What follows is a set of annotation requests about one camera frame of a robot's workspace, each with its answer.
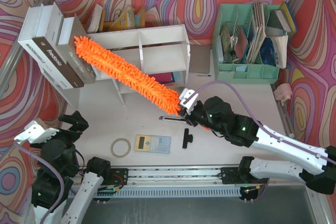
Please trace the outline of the black clip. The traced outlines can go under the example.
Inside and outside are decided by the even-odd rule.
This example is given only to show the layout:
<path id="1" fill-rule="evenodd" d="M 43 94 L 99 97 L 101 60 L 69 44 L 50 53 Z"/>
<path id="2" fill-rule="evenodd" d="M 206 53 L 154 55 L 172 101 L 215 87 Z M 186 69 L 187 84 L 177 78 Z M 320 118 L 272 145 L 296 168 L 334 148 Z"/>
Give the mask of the black clip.
<path id="1" fill-rule="evenodd" d="M 193 143 L 193 135 L 190 134 L 190 131 L 188 128 L 184 129 L 184 135 L 183 135 L 183 144 L 182 148 L 187 149 L 187 146 L 189 143 Z"/>

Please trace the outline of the clear tape roll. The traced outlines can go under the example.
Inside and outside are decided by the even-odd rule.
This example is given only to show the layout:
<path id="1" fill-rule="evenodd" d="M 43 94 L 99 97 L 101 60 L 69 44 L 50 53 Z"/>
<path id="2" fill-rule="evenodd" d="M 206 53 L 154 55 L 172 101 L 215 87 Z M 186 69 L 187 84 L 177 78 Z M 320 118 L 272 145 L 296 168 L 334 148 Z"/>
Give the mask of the clear tape roll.
<path id="1" fill-rule="evenodd" d="M 131 151 L 131 143 L 125 138 L 118 138 L 111 144 L 110 151 L 112 156 L 116 158 L 124 158 Z"/>

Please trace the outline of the orange microfiber duster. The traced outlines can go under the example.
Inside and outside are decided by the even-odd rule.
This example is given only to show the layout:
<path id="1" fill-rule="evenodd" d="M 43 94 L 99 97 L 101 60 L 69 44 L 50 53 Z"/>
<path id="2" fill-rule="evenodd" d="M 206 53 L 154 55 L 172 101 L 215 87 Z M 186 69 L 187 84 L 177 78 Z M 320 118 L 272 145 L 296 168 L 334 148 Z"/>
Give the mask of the orange microfiber duster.
<path id="1" fill-rule="evenodd" d="M 167 114 L 181 110 L 179 94 L 86 36 L 75 36 L 76 53 L 87 63 L 138 92 Z"/>

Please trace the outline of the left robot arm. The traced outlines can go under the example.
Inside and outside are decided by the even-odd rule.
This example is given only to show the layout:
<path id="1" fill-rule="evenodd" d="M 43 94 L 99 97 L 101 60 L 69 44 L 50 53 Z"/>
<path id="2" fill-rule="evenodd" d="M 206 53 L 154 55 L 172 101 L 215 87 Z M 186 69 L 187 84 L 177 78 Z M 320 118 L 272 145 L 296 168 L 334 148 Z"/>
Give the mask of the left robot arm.
<path id="1" fill-rule="evenodd" d="M 79 111 L 61 115 L 60 121 L 70 128 L 52 129 L 37 120 L 28 128 L 29 143 L 40 149 L 40 169 L 32 185 L 31 203 L 38 223 L 82 223 L 85 213 L 103 181 L 110 172 L 110 162 L 93 157 L 83 170 L 83 180 L 67 211 L 64 207 L 74 182 L 80 172 L 75 141 L 89 124 Z"/>

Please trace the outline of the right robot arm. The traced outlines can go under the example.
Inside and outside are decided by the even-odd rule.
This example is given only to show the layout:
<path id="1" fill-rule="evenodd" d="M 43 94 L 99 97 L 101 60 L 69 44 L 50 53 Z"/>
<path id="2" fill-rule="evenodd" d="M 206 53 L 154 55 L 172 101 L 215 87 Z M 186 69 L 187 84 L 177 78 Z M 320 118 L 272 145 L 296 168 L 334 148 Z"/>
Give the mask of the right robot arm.
<path id="1" fill-rule="evenodd" d="M 244 156 L 238 167 L 242 180 L 293 179 L 315 192 L 334 193 L 335 147 L 315 147 L 279 134 L 249 116 L 234 113 L 230 104 L 219 97 L 180 106 L 179 115 L 188 124 L 208 128 L 233 145 L 269 151 L 284 158 L 270 161 Z"/>

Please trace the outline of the white wooden bookshelf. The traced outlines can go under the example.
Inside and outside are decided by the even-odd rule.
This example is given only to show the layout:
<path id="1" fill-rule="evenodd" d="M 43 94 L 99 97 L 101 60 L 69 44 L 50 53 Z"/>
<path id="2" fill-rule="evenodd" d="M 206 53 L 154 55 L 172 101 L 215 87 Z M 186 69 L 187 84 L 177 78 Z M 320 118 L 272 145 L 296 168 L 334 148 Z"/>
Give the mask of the white wooden bookshelf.
<path id="1" fill-rule="evenodd" d="M 186 86 L 190 42 L 184 24 L 95 33 L 89 38 L 145 74 L 179 71 L 182 82 L 165 86 L 177 92 Z"/>

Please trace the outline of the white side shelf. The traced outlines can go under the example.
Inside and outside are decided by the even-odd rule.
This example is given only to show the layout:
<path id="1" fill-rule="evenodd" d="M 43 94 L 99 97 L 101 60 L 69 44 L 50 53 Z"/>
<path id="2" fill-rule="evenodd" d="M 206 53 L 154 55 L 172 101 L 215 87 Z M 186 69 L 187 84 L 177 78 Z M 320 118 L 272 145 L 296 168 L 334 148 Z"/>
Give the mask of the white side shelf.
<path id="1" fill-rule="evenodd" d="M 88 85 L 81 88 L 70 88 L 64 86 L 62 78 L 59 78 L 57 74 L 50 72 L 42 65 L 38 65 L 43 76 L 51 83 L 51 85 L 58 91 L 58 93 L 65 99 L 70 107 L 74 110 L 79 110 L 80 98 Z"/>

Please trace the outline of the stack of coloured paper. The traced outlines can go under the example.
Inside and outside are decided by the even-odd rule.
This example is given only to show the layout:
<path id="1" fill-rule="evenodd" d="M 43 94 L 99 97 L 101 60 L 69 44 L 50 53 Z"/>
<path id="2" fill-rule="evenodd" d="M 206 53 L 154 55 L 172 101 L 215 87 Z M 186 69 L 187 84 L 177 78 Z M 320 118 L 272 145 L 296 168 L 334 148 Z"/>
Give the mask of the stack of coloured paper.
<path id="1" fill-rule="evenodd" d="M 153 77 L 161 84 L 174 84 L 176 82 L 182 82 L 182 76 L 179 71 L 157 73 L 154 74 Z"/>

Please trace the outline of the pink pig figurine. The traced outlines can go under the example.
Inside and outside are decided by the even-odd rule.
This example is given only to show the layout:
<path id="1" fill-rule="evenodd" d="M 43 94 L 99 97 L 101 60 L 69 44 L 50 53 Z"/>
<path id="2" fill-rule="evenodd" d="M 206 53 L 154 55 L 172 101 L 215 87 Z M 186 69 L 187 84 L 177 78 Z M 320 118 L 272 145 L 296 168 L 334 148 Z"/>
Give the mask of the pink pig figurine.
<path id="1" fill-rule="evenodd" d="M 279 85 L 274 91 L 275 100 L 279 101 L 282 106 L 285 105 L 285 102 L 290 100 L 292 96 L 292 89 L 289 83 L 283 83 Z"/>

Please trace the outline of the mint green desk organizer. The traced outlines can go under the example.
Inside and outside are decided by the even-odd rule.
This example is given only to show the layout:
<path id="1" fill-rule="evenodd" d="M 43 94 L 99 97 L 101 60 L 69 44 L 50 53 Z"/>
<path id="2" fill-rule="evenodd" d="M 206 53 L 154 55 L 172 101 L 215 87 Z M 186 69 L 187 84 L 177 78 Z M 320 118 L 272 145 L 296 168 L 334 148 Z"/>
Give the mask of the mint green desk organizer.
<path id="1" fill-rule="evenodd" d="M 212 38 L 215 79 L 234 84 L 274 84 L 279 67 L 261 58 L 266 23 L 274 5 L 220 4 Z"/>

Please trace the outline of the grey book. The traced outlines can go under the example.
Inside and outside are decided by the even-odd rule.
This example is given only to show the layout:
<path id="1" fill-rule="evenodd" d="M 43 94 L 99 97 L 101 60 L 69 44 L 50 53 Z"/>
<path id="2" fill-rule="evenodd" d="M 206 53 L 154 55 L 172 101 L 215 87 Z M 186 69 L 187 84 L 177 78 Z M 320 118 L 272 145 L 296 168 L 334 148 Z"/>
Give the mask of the grey book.
<path id="1" fill-rule="evenodd" d="M 76 53 L 75 37 L 81 36 L 87 36 L 87 33 L 80 19 L 77 16 L 64 18 L 56 48 L 81 81 L 84 84 L 92 84 L 96 80 L 92 66 Z"/>

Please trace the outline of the white book Mademoiselle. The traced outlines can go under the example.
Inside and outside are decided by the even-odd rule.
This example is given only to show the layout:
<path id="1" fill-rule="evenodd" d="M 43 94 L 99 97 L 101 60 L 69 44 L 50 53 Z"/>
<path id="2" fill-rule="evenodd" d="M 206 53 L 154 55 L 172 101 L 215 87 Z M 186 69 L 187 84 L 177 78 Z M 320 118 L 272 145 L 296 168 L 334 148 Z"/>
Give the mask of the white book Mademoiselle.
<path id="1" fill-rule="evenodd" d="M 37 43 L 37 30 L 43 11 L 43 4 L 37 7 L 30 7 L 24 19 L 20 34 L 18 36 L 19 44 L 28 52 L 32 58 L 37 61 L 41 70 L 51 79 L 55 85 L 62 89 L 71 89 L 72 86 L 66 77 L 52 63 L 53 59 L 49 59 L 42 51 L 41 46 Z"/>

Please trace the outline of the brown book Fredonia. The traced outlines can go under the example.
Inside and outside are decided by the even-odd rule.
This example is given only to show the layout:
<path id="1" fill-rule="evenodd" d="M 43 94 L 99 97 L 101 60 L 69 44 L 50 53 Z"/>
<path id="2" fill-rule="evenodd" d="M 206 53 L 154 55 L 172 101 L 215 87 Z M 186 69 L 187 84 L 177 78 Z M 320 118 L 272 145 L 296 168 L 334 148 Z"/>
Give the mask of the brown book Fredonia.
<path id="1" fill-rule="evenodd" d="M 63 21 L 64 16 L 55 3 L 44 6 L 36 35 L 37 43 L 70 82 L 72 88 L 81 88 L 84 86 L 84 83 L 56 48 Z"/>

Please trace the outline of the books behind shelf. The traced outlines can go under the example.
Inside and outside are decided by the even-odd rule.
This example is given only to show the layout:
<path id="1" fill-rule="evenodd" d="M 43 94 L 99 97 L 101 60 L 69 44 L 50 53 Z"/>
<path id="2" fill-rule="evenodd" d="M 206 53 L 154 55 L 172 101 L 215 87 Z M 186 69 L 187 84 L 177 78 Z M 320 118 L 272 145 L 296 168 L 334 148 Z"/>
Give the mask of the books behind shelf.
<path id="1" fill-rule="evenodd" d="M 100 33 L 108 31 L 121 31 L 145 27 L 145 7 L 141 7 L 137 13 L 128 6 L 116 20 L 105 21 L 106 10 L 96 4 L 90 18 L 85 23 L 87 33 Z"/>

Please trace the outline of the aluminium mounting rail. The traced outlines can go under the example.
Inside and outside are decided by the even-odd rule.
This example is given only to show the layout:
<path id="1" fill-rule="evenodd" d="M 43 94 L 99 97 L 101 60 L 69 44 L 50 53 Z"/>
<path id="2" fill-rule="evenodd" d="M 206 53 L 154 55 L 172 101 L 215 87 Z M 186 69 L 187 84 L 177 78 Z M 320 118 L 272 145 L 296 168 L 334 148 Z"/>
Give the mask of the aluminium mounting rail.
<path id="1" fill-rule="evenodd" d="M 74 177 L 84 176 L 89 172 L 96 177 L 102 177 L 103 187 L 118 187 L 137 184 L 167 184 L 167 183 L 210 183 L 221 181 L 224 185 L 251 185 L 266 184 L 270 178 L 280 180 L 292 180 L 306 184 L 313 177 L 301 167 L 291 162 L 281 162 L 280 167 L 272 169 L 271 164 L 257 166 L 253 172 L 249 168 L 237 166 L 214 167 L 111 167 L 109 163 L 95 163 L 91 161 L 86 167 L 80 169 L 77 166 L 63 167 L 58 173 L 66 187 L 70 187 Z"/>

